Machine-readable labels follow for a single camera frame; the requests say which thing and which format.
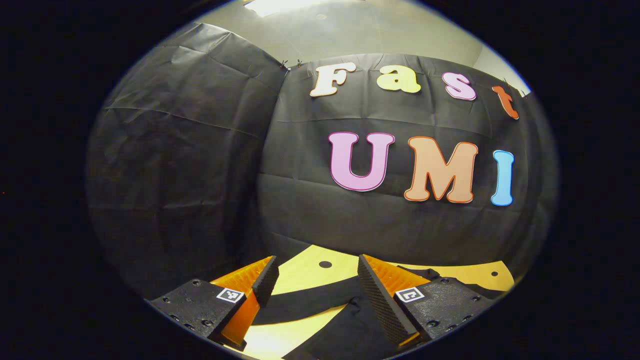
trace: pink letter u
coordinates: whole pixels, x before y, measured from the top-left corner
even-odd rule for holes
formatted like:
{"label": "pink letter u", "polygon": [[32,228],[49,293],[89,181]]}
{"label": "pink letter u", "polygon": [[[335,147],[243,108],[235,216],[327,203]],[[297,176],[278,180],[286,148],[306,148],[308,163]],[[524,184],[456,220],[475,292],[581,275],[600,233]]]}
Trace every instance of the pink letter u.
{"label": "pink letter u", "polygon": [[389,145],[396,139],[385,133],[371,133],[367,141],[372,145],[371,171],[366,176],[357,176],[351,172],[351,150],[358,142],[354,133],[333,133],[329,135],[331,150],[331,176],[341,187],[357,192],[368,192],[380,186],[387,172],[387,154]]}

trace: yellow board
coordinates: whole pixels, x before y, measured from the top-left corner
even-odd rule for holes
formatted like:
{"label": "yellow board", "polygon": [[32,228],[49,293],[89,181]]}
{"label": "yellow board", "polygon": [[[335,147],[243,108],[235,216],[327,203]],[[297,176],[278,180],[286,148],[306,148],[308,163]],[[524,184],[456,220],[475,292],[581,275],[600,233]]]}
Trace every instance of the yellow board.
{"label": "yellow board", "polygon": [[[319,265],[321,261],[328,261],[332,265],[323,268]],[[478,284],[491,290],[508,291],[514,284],[511,273],[501,261],[467,266],[390,264],[411,269],[432,268],[441,276],[455,277],[466,284]],[[280,265],[278,269],[280,276],[272,295],[315,288],[357,276],[358,257],[311,245]],[[281,360],[284,355],[322,329],[344,306],[333,307],[292,322],[251,326],[244,337],[247,345],[242,353],[260,360]]]}

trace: black textured finger pad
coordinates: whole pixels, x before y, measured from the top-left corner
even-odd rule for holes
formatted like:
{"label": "black textured finger pad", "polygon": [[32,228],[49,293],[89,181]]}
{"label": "black textured finger pad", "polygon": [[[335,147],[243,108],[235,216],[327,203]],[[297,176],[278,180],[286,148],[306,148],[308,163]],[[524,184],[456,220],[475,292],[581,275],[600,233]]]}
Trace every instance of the black textured finger pad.
{"label": "black textured finger pad", "polygon": [[278,276],[280,276],[278,263],[276,262],[276,257],[272,256],[252,286],[253,294],[255,294],[255,298],[258,300],[260,307],[267,306]]}
{"label": "black textured finger pad", "polygon": [[493,301],[450,277],[416,288],[399,291],[394,300],[420,333],[431,339],[467,323],[482,313]]}
{"label": "black textured finger pad", "polygon": [[398,345],[417,332],[362,255],[358,261],[358,277],[389,341]]}
{"label": "black textured finger pad", "polygon": [[241,292],[193,279],[150,303],[181,326],[213,340],[245,299]]}

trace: white ceiling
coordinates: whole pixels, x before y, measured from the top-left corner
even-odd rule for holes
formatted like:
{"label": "white ceiling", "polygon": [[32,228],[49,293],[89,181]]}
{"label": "white ceiling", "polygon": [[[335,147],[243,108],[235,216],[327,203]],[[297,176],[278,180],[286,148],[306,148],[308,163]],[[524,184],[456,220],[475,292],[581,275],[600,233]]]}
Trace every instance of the white ceiling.
{"label": "white ceiling", "polygon": [[349,54],[412,54],[469,67],[478,63],[478,69],[529,92],[491,49],[436,11],[413,1],[334,0],[267,17],[243,3],[233,0],[196,21],[236,33],[274,58],[288,60],[289,67],[297,59],[306,63]]}

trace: blue letter i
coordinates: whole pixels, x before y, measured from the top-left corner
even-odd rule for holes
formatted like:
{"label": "blue letter i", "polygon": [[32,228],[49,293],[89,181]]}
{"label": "blue letter i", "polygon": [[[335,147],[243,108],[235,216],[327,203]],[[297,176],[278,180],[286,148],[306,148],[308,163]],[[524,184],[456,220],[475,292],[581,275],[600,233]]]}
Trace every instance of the blue letter i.
{"label": "blue letter i", "polygon": [[513,202],[511,197],[511,164],[513,164],[513,154],[507,151],[496,150],[493,158],[498,162],[498,186],[495,194],[491,197],[491,202],[496,206],[507,206]]}

